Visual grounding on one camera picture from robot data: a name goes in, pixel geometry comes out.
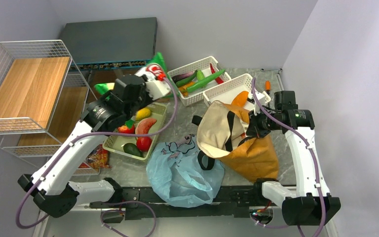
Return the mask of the toy watermelon slice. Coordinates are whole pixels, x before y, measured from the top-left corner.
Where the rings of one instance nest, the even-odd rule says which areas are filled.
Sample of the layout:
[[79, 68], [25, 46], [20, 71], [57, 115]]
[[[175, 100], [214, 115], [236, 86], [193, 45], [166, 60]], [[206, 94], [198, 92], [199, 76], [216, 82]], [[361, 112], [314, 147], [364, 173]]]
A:
[[135, 134], [148, 134], [151, 127], [156, 124], [157, 119], [155, 118], [145, 118], [142, 119], [135, 128]]

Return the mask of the orange toy carrot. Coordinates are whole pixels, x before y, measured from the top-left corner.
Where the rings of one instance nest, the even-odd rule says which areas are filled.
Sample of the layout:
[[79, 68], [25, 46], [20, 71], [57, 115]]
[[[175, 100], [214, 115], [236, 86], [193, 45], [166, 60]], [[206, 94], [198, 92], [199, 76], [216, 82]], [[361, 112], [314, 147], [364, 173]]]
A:
[[249, 98], [249, 92], [248, 91], [242, 91], [240, 92], [235, 98], [232, 100], [231, 105], [238, 106], [238, 107], [244, 107], [245, 104], [248, 101]]

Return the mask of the orange toy ginger root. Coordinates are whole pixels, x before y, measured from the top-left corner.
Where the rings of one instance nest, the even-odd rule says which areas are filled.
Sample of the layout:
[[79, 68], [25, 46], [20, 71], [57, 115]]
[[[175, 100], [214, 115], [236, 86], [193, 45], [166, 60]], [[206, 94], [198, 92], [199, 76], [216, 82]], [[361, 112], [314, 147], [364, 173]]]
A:
[[194, 81], [191, 81], [191, 82], [189, 82], [189, 83], [187, 83], [187, 84], [185, 84], [185, 85], [179, 87], [179, 91], [180, 91], [180, 93], [182, 94], [183, 97], [188, 97], [188, 95], [189, 95], [190, 93], [193, 93], [193, 92], [194, 92], [193, 89], [188, 90], [188, 89], [189, 89], [190, 87], [192, 87], [193, 85], [195, 85], [195, 82], [194, 82]]

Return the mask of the purple toy eggplant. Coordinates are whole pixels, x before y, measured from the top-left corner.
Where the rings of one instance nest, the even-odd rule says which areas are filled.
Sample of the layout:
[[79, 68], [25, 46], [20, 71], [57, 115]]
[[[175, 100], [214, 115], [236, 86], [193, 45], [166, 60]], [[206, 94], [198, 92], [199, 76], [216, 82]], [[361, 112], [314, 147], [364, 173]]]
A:
[[175, 75], [175, 76], [172, 77], [172, 80], [173, 80], [174, 83], [177, 83], [180, 80], [183, 80], [183, 79], [186, 79], [186, 78], [190, 77], [192, 74], [193, 74], [193, 72], [188, 72], [188, 73], [184, 73], [184, 74]]

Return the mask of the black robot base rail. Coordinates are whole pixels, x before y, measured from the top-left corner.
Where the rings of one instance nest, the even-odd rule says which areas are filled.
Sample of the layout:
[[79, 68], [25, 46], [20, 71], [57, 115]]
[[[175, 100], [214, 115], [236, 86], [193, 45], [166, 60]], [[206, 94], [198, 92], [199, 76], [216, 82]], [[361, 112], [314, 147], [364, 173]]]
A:
[[172, 207], [150, 187], [124, 187], [122, 197], [124, 201], [137, 200], [148, 204], [159, 218], [209, 216], [248, 218], [251, 211], [261, 209], [268, 203], [255, 195], [253, 186], [222, 186], [211, 204], [193, 208]]

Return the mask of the green toy cucumber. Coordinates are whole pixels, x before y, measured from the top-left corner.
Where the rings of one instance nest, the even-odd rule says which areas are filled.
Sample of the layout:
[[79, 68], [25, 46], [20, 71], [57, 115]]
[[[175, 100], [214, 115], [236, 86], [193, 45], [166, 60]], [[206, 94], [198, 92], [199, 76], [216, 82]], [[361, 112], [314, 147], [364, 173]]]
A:
[[197, 81], [202, 81], [205, 79], [205, 75], [201, 70], [197, 70], [196, 78], [197, 78]]

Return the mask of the red toy apple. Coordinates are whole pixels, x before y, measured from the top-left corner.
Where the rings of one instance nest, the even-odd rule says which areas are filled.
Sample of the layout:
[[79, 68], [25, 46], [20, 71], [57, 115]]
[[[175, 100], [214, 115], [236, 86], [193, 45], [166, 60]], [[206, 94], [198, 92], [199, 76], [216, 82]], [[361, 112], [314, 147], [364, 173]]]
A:
[[135, 133], [135, 125], [132, 125], [131, 127], [128, 127], [127, 125], [123, 125], [123, 126], [118, 127], [117, 131], [119, 133], [134, 134]]

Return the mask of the long green toy pepper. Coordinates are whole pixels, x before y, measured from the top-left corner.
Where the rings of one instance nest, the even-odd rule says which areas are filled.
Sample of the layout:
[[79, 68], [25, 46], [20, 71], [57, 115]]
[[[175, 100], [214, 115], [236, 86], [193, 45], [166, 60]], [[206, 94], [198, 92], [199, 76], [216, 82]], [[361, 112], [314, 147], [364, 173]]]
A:
[[226, 72], [225, 69], [222, 69], [220, 71], [217, 71], [209, 76], [207, 76], [204, 80], [202, 81], [198, 81], [197, 83], [195, 83], [195, 85], [193, 85], [192, 87], [190, 87], [188, 90], [190, 89], [193, 89], [194, 91], [200, 89], [200, 88], [203, 88], [205, 87], [208, 83], [210, 83], [211, 81], [214, 81], [217, 77], [220, 77], [222, 74], [224, 74]]

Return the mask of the green toy vegetable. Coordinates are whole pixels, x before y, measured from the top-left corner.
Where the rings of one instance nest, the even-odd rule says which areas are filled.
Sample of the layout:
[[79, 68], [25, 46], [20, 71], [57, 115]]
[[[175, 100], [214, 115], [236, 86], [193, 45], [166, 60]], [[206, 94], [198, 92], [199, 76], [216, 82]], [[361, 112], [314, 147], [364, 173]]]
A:
[[190, 83], [197, 76], [197, 72], [198, 70], [195, 70], [189, 77], [176, 82], [176, 86], [181, 87]]

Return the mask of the yellow toy lemon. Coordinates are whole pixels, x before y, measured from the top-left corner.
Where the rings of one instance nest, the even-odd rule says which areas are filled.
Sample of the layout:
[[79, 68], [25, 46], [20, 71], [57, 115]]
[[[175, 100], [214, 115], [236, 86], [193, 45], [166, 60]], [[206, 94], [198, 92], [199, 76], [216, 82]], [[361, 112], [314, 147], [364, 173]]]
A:
[[149, 108], [143, 108], [140, 109], [136, 114], [135, 114], [135, 120], [143, 120], [146, 118], [149, 118], [151, 116], [152, 112]]

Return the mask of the dark green toy avocado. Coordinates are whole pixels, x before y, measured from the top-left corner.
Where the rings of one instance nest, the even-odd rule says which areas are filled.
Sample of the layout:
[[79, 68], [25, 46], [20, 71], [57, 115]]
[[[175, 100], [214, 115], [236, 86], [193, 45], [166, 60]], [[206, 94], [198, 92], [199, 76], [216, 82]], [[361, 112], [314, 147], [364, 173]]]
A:
[[126, 143], [123, 145], [123, 150], [125, 153], [137, 156], [137, 157], [143, 157], [143, 153], [137, 148], [137, 146], [133, 143]]

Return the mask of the red toy tomato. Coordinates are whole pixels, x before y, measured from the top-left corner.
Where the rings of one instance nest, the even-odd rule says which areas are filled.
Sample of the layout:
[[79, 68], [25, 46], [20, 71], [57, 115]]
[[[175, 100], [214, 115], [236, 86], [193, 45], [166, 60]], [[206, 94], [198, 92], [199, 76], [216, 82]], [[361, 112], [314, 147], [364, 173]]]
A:
[[136, 141], [136, 146], [141, 152], [148, 152], [152, 144], [150, 137], [139, 137]]

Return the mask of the blue printed plastic grocery bag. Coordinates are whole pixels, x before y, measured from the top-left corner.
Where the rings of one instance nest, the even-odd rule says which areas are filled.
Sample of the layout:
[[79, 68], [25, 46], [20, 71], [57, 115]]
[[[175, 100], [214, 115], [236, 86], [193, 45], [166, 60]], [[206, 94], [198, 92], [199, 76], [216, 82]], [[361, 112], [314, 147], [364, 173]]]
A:
[[146, 171], [153, 191], [163, 201], [184, 208], [211, 204], [225, 174], [222, 163], [198, 147], [194, 134], [157, 144]]

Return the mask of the green cassava chips bag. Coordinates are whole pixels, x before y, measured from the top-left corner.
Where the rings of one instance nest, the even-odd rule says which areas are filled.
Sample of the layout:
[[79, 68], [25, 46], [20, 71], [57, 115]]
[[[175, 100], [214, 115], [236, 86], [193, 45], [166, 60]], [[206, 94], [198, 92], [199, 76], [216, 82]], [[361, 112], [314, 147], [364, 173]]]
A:
[[[163, 68], [164, 65], [165, 64], [164, 64], [162, 54], [158, 52], [154, 56], [154, 58], [152, 58], [147, 63], [147, 65], [145, 65], [141, 69], [139, 69], [134, 75], [140, 76], [140, 77], [146, 76], [147, 81], [156, 79], [156, 80], [167, 82], [168, 76], [166, 75], [166, 73], [164, 71], [164, 68]], [[104, 94], [106, 92], [108, 92], [110, 89], [114, 88], [114, 82], [96, 84], [94, 86], [94, 88], [101, 95], [101, 99], [103, 100], [104, 105], [108, 107], [108, 105], [106, 103], [106, 97], [104, 96]], [[110, 113], [114, 114], [114, 118], [110, 119], [110, 125], [113, 125], [114, 128], [117, 128], [117, 127], [122, 126], [122, 125], [130, 126], [132, 118], [128, 121], [121, 121], [119, 119], [119, 115], [115, 114], [112, 109], [110, 109], [108, 107], [108, 110]]]

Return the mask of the yellow canvas tote bag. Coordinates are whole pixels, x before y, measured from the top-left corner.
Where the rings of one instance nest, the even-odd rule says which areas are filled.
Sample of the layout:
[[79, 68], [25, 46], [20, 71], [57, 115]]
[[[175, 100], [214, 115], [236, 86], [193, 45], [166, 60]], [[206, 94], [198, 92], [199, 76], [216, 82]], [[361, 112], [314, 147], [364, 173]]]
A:
[[209, 158], [217, 159], [250, 182], [277, 179], [279, 163], [271, 136], [246, 134], [248, 110], [213, 102], [204, 116], [193, 116], [197, 126], [196, 143]]

